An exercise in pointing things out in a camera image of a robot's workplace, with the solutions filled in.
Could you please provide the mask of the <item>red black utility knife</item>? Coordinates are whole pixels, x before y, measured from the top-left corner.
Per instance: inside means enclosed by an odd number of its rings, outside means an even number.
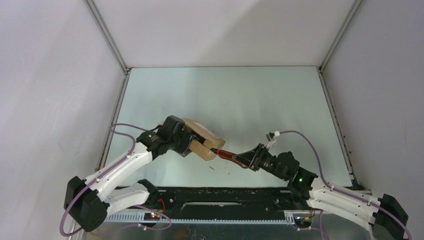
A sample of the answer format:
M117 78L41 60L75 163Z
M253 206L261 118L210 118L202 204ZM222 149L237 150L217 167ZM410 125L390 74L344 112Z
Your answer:
M233 162L235 164L237 164L238 166L240 166L243 169L247 169L248 167L241 163L240 161L235 159L235 154L232 152L228 152L226 150L222 150L222 149L217 149L217 148L211 148L210 149L214 154L216 154L219 158Z

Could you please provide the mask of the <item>brown cardboard express box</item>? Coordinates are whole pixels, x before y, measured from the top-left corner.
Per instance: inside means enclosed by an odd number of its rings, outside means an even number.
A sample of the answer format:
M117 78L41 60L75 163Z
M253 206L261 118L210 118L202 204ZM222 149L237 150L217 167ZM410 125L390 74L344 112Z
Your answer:
M193 119L183 118L182 120L187 131L196 137L191 141L188 149L204 161L213 160L217 154L211 149L222 149L226 141Z

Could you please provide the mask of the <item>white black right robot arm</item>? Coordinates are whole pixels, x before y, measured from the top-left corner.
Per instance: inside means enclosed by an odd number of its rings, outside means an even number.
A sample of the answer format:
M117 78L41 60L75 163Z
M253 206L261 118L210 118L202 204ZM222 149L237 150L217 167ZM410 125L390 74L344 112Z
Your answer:
M264 170L287 182L291 204L309 206L349 220L371 233L375 240L410 240L408 215L391 195L374 197L325 181L300 166L293 154L272 155L263 144L231 159L253 171Z

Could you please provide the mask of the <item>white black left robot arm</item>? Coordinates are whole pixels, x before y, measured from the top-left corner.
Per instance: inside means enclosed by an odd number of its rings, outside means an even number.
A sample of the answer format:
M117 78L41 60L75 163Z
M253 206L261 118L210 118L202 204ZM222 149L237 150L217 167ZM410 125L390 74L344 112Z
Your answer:
M148 165L157 157L174 151L185 157L194 140L198 137L191 133L186 123L174 115L168 116L163 124L151 130L142 129L138 137L127 133L122 136L131 140L130 148L102 169L85 177L75 176L66 186L64 214L60 222L60 233L64 237L78 233L64 231L67 216L80 226L80 230L92 232L105 219L128 207L143 205L153 208L158 202L156 187L143 179L129 187L117 186L136 170Z

